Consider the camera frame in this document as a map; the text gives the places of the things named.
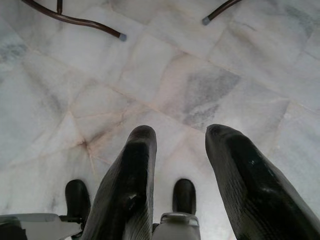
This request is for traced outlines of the right robot leg black foot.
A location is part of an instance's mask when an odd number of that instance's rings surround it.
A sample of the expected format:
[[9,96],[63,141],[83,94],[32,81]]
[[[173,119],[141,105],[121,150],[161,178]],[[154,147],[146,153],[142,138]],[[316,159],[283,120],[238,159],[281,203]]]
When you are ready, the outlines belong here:
[[162,214],[160,223],[153,224],[151,240],[201,240],[196,210],[194,184],[189,179],[179,179],[173,188],[172,212]]

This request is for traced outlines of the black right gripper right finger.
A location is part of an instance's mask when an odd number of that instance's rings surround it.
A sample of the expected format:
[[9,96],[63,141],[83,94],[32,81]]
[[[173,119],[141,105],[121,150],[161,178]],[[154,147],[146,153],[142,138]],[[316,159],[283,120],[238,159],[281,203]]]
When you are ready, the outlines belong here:
[[320,219],[247,136],[212,124],[205,149],[237,240],[320,240]]

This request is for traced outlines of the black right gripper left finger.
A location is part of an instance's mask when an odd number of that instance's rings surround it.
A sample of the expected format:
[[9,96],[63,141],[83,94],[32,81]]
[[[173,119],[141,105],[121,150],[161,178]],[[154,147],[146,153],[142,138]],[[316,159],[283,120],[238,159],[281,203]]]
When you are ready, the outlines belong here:
[[151,240],[157,139],[153,128],[132,130],[102,179],[81,240]]

